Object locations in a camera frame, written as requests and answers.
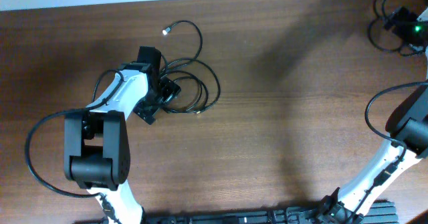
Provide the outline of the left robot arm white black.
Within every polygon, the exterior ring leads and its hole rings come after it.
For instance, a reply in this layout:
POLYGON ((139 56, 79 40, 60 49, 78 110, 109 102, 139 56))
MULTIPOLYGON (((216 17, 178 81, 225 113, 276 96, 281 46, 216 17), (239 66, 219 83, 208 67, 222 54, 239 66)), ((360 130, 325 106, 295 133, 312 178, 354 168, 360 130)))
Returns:
POLYGON ((113 82, 81 113, 66 114, 64 172, 94 195, 108 223, 144 223, 145 212, 127 181, 130 147, 126 120, 135 113, 153 124, 156 112, 181 89, 160 78, 161 52, 140 47, 135 62, 115 70, 113 82))

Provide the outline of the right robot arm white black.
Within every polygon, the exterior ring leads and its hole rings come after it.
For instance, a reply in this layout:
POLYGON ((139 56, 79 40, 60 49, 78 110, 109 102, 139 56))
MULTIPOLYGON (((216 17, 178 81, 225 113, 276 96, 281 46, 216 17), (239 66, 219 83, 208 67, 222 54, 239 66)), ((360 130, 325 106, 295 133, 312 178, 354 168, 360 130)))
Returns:
POLYGON ((368 164, 343 187, 323 199, 316 212, 321 223, 362 223, 377 197, 401 174, 427 158, 427 81, 411 82, 383 90, 366 106, 367 126, 384 142, 368 164), (374 128, 368 113, 372 103, 381 95, 401 88, 416 90, 390 115, 385 130, 374 128))

